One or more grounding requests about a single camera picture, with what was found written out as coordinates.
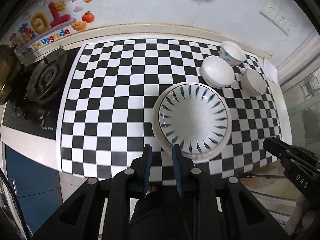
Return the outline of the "black gas stove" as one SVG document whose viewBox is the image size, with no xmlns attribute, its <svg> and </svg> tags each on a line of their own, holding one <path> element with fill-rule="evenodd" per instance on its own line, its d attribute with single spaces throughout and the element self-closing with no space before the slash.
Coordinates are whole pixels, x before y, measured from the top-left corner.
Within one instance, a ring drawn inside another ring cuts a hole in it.
<svg viewBox="0 0 320 240">
<path fill-rule="evenodd" d="M 5 104 L 1 125 L 54 140 L 63 90 L 79 50 L 60 48 L 24 67 Z"/>
</svg>

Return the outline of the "white wall socket strip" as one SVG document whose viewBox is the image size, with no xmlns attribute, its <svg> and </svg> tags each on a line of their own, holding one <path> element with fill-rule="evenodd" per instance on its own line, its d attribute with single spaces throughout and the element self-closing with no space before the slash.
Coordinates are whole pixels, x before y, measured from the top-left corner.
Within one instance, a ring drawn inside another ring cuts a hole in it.
<svg viewBox="0 0 320 240">
<path fill-rule="evenodd" d="M 271 21 L 287 36 L 291 35 L 295 30 L 295 24 L 291 18 L 269 0 L 265 2 L 260 10 L 260 14 Z"/>
</svg>

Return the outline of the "white paper tissue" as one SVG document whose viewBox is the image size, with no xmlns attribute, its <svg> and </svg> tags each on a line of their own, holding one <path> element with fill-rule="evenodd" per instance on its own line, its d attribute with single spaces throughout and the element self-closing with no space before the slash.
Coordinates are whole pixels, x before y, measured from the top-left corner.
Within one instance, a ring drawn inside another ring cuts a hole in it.
<svg viewBox="0 0 320 240">
<path fill-rule="evenodd" d="M 267 79 L 278 84 L 278 72 L 276 67 L 267 59 L 263 60 L 263 70 Z"/>
</svg>

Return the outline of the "plain white bowl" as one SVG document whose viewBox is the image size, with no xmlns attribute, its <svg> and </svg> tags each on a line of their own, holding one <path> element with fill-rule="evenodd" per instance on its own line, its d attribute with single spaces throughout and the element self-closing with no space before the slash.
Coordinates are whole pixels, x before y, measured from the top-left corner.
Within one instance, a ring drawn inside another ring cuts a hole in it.
<svg viewBox="0 0 320 240">
<path fill-rule="evenodd" d="M 229 87 L 235 81 L 233 68 L 218 56 L 209 56 L 203 60 L 201 75 L 213 88 Z"/>
</svg>

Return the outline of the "colourful wall sticker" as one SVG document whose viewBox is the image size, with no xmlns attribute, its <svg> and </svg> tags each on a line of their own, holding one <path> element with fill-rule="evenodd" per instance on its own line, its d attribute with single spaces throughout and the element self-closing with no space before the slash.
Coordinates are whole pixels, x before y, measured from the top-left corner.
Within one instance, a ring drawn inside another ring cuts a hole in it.
<svg viewBox="0 0 320 240">
<path fill-rule="evenodd" d="M 23 58 L 40 48 L 90 28 L 94 0 L 36 0 L 24 9 L 2 43 Z"/>
</svg>

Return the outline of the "white bowl blue pattern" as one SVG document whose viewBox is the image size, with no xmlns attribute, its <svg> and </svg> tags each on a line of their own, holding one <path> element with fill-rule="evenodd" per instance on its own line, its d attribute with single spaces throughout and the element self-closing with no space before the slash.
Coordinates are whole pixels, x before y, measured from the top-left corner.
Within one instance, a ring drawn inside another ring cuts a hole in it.
<svg viewBox="0 0 320 240">
<path fill-rule="evenodd" d="M 223 41 L 221 43 L 219 57 L 232 67 L 238 66 L 246 60 L 245 52 L 231 41 Z"/>
</svg>

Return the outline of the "black white checkered mat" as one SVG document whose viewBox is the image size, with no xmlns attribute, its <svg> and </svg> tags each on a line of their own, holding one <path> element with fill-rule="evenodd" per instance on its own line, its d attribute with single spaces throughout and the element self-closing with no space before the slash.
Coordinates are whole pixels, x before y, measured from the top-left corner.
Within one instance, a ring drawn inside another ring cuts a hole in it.
<svg viewBox="0 0 320 240">
<path fill-rule="evenodd" d="M 153 106 L 159 95 L 180 82 L 203 83 L 202 61 L 217 55 L 218 43 L 181 38 L 131 38 L 84 45 L 74 60 L 61 101 L 57 150 L 61 170 L 79 177 L 111 178 L 153 151 L 150 180 L 174 184 L 172 159 L 152 132 Z M 199 168 L 229 177 L 276 161 L 263 149 L 265 138 L 281 136 L 272 92 L 246 96 L 244 71 L 262 67 L 253 54 L 235 67 L 235 81 L 218 93 L 232 115 L 226 148 Z"/>
</svg>

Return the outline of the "white bowl gold rim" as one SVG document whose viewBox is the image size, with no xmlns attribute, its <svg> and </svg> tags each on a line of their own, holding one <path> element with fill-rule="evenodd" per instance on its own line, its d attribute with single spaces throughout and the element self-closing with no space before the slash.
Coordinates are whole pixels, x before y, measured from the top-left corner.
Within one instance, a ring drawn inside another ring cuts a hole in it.
<svg viewBox="0 0 320 240">
<path fill-rule="evenodd" d="M 246 69 L 241 78 L 241 87 L 249 96 L 261 96 L 266 93 L 267 85 L 262 75 L 252 68 Z"/>
</svg>

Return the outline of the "stainless steel steamer pot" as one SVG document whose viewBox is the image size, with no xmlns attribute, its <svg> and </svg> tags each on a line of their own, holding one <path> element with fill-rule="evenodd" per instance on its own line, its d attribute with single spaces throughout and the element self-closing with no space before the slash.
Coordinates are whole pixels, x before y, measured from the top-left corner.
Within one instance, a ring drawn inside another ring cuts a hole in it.
<svg viewBox="0 0 320 240">
<path fill-rule="evenodd" d="M 21 72 L 21 62 L 14 52 L 15 47 L 1 45 L 1 105 L 9 100 L 15 77 Z"/>
</svg>

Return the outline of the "blue kitchen cabinet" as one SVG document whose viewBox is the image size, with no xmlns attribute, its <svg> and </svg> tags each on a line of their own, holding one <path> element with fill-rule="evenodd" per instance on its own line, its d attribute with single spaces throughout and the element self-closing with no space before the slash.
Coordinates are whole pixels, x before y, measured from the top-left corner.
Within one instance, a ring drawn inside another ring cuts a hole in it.
<svg viewBox="0 0 320 240">
<path fill-rule="evenodd" d="M 59 172 L 5 147 L 7 178 L 21 206 L 26 225 L 35 233 L 63 204 Z"/>
</svg>

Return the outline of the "glass sliding door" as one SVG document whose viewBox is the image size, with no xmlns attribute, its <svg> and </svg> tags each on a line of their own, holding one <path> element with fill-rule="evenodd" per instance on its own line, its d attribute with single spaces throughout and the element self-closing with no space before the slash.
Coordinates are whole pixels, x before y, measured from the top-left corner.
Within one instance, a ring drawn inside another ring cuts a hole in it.
<svg viewBox="0 0 320 240">
<path fill-rule="evenodd" d="M 292 142 L 319 156 L 319 69 L 284 92 Z"/>
</svg>

